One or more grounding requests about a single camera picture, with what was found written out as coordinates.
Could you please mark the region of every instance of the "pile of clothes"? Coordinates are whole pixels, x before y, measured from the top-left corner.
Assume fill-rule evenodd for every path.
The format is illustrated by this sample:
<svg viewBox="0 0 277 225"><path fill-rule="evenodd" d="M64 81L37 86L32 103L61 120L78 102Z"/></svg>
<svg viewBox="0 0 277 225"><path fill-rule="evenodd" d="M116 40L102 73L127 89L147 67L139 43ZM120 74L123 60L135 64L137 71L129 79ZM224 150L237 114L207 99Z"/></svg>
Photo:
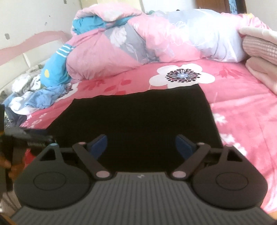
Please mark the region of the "pile of clothes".
<svg viewBox="0 0 277 225"><path fill-rule="evenodd" d="M277 94L277 32L244 27L240 29L243 49L251 56L246 62L250 73L264 83L273 93Z"/></svg>
<svg viewBox="0 0 277 225"><path fill-rule="evenodd" d="M5 106L6 127L20 126L31 113L50 107L68 92L70 84L46 88L41 84L42 66L37 65L20 75L12 85L12 94L6 96L2 104Z"/></svg>

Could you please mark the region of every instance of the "brown door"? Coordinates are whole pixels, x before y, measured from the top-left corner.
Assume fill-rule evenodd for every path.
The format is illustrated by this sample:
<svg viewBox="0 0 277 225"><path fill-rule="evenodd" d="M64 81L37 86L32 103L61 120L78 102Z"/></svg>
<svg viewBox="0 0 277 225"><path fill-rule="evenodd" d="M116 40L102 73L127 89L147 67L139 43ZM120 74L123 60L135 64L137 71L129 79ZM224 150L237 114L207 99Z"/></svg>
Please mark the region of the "brown door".
<svg viewBox="0 0 277 225"><path fill-rule="evenodd" d="M212 9L216 12L230 13L230 6L228 0L196 0L198 8Z"/></svg>

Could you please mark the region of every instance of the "ribbed gray surface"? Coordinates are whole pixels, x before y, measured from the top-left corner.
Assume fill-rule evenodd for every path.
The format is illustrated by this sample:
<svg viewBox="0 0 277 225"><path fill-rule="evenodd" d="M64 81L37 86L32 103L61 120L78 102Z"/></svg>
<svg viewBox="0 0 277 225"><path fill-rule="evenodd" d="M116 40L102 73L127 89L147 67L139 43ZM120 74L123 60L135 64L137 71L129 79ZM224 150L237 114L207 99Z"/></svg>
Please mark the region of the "ribbed gray surface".
<svg viewBox="0 0 277 225"><path fill-rule="evenodd" d="M182 181L164 173L118 173L95 184L77 204L55 211L23 207L12 218L18 225L269 225L260 208L232 212L213 208Z"/></svg>

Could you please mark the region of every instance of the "pink comforter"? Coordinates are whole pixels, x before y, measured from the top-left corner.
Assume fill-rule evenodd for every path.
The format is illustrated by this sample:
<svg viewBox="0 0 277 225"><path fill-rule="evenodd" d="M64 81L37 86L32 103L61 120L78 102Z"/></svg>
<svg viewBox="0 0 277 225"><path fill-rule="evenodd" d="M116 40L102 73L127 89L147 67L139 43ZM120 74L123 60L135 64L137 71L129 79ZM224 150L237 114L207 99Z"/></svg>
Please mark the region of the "pink comforter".
<svg viewBox="0 0 277 225"><path fill-rule="evenodd" d="M199 78L191 82L168 82L168 70L191 69ZM74 98L123 95L151 89L167 89L199 83L208 99L224 144L234 145L265 176L268 193L262 208L277 210L277 96L240 63L211 60L150 63L103 80L74 84L73 91L53 106L35 112L22 125L47 128Z"/></svg>

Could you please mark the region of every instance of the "white stripe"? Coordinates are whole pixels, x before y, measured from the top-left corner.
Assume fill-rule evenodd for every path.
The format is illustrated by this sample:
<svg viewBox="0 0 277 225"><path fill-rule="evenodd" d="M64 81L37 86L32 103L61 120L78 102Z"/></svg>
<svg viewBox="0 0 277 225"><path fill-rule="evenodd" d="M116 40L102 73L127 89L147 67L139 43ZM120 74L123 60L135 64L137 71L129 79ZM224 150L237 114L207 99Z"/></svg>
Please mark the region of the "white stripe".
<svg viewBox="0 0 277 225"><path fill-rule="evenodd" d="M70 52L68 52L68 51L66 51L66 50L63 50L63 49L61 49L61 48L59 48L59 50L65 52L65 53L70 53Z"/></svg>
<svg viewBox="0 0 277 225"><path fill-rule="evenodd" d="M59 53L58 51L56 51L56 53L58 53L58 54L61 55L62 57L65 57L65 58L66 58L66 56L63 55L62 53Z"/></svg>
<svg viewBox="0 0 277 225"><path fill-rule="evenodd" d="M65 47L65 48L67 48L67 49L69 49L69 50L70 50L70 47L68 47L68 46L63 45L63 47Z"/></svg>

